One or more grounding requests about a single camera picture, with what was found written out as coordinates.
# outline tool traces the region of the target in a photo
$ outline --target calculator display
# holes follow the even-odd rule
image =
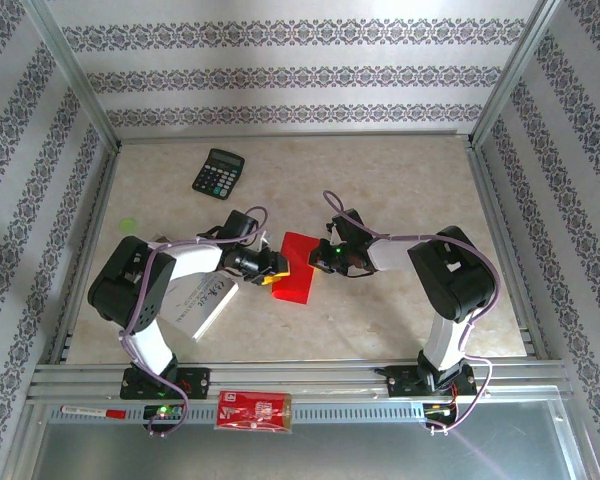
[[[223,155],[219,152],[213,152],[213,158],[217,158],[218,160],[222,160],[223,162],[227,162],[228,164],[236,167],[240,166],[240,162],[237,159],[230,157],[229,155]]]

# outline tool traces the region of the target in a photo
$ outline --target metal extrusion bar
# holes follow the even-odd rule
[[[428,137],[449,137],[457,133],[455,129],[436,129],[436,130],[409,130],[408,135],[426,135]],[[249,142],[253,140],[289,140],[302,137],[373,137],[373,136],[393,136],[405,135],[405,132],[395,130],[359,130],[357,132],[270,132],[270,133],[242,133],[236,132],[234,135],[224,133],[222,135],[205,136],[185,136],[185,137],[143,137],[143,138],[125,138],[122,139],[122,145],[160,145],[172,143],[209,143],[214,141],[223,142]]]
[[[64,318],[62,318],[60,323],[58,338],[49,359],[50,363],[59,363],[62,359],[62,352],[65,348],[67,334],[75,326],[75,323],[78,319],[78,313],[80,312],[80,307],[82,305],[82,296],[87,288],[87,273],[91,268],[93,254],[96,250],[96,245],[100,236],[100,228],[102,228],[102,222],[104,220],[105,211],[109,202],[109,195],[111,193],[111,188],[113,187],[113,179],[115,178],[116,174],[116,167],[118,165],[118,153],[113,151],[109,155],[111,155],[113,158],[109,160],[107,172],[105,172],[105,178],[103,179],[102,192],[96,199],[95,217],[89,232],[87,233],[87,240],[83,247],[83,254],[80,258],[80,263],[76,267],[78,269],[77,283],[70,293],[71,297],[69,299],[68,308],[65,312]]]
[[[10,459],[7,461],[7,465],[13,465],[11,478],[28,479],[33,476],[35,465],[37,463],[37,452],[40,451],[40,447],[42,446],[47,421],[47,407],[45,405],[34,405],[31,409],[31,415],[25,424],[26,429],[22,438],[17,443],[14,439],[14,443],[12,444],[12,450],[13,447],[15,447],[19,453],[15,457],[14,462],[10,461],[12,452],[9,452]]]
[[[487,99],[480,118],[471,132],[472,144],[480,147],[491,130],[491,127],[502,112],[509,99],[511,91],[520,80],[522,73],[527,68],[533,53],[544,36],[553,14],[562,2],[560,0],[541,0],[534,8],[522,37],[516,44],[513,52],[502,70],[500,79],[491,95]]]
[[[564,409],[568,415],[570,426],[577,443],[583,468],[586,471],[584,478],[600,478],[600,465],[596,459],[591,438],[584,424],[584,419],[574,400],[564,402]]]
[[[90,417],[87,415],[66,414],[60,406],[50,407],[49,423],[62,425],[121,425],[144,424],[144,407],[121,403],[108,408],[123,410],[123,420]],[[194,405],[189,409],[185,420],[187,425],[213,425],[216,422],[216,405]],[[179,417],[165,417],[155,420],[155,424],[173,423]],[[422,402],[383,403],[338,403],[294,405],[292,423],[294,425],[350,424],[350,423],[414,423],[424,421]]]
[[[15,476],[16,466],[23,457],[27,456],[27,446],[24,443],[27,430],[35,425],[40,426],[37,422],[32,422],[31,416],[33,408],[33,405],[25,405],[22,409],[18,427],[16,428],[16,433],[11,442],[11,450],[9,450],[9,456],[7,457],[7,462],[2,471],[2,478],[18,478]]]
[[[496,198],[493,185],[489,180],[482,153],[479,149],[473,148],[468,142],[466,151],[469,167],[471,168],[471,173],[473,174],[473,179],[478,190],[478,197],[480,198],[480,203],[482,203],[482,209],[487,219],[493,244],[496,247],[498,261],[502,267],[502,273],[509,290],[514,312],[519,319],[524,320],[526,327],[529,329],[528,333],[533,343],[535,356],[539,359],[549,358],[542,335],[540,334],[540,328],[529,302],[524,280],[517,265],[513,263],[516,255],[509,234],[507,233],[502,212],[496,207],[498,199]]]
[[[71,47],[55,22],[45,0],[22,0],[22,5],[67,77],[69,85],[80,99],[81,105],[87,110],[98,133],[108,144],[109,150],[117,151],[120,141],[113,130],[113,125],[100,105],[87,76],[74,57]]]
[[[555,392],[569,395],[571,388],[559,361],[528,361],[525,358],[493,359],[494,375],[486,401],[510,398],[538,399],[547,385]],[[215,403],[222,390],[256,390],[291,393],[296,403],[367,402],[370,398],[393,401],[388,397],[386,379],[374,372],[386,365],[415,365],[415,361],[344,361],[284,363],[191,364],[188,367],[211,369],[207,400],[194,404]],[[487,369],[476,362],[476,381]],[[28,392],[30,404],[110,404],[120,402],[120,382],[126,365],[40,365],[36,368]],[[448,398],[431,397],[430,401]],[[468,402],[471,398],[460,398]],[[156,401],[128,401],[148,404]]]
[[[550,400],[548,403],[553,426],[558,435],[558,442],[565,458],[580,459],[580,461],[566,462],[571,478],[591,478],[585,473],[585,466],[578,448],[573,430],[568,421],[567,411],[560,400]]]

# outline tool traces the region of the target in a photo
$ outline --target calculator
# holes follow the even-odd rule
[[[212,148],[191,188],[220,200],[226,200],[240,178],[243,166],[244,158],[235,153]]]

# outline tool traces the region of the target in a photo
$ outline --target calculator keypad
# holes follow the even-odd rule
[[[237,180],[237,174],[237,169],[227,170],[206,164],[193,182],[193,188],[212,196],[226,198]]]

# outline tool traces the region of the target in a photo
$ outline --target patterned wallpaper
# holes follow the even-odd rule
[[[104,154],[20,3],[0,0],[0,473],[76,278]]]
[[[600,0],[560,6],[483,155],[600,461]]]
[[[123,139],[469,133],[535,0],[422,3],[49,5]]]

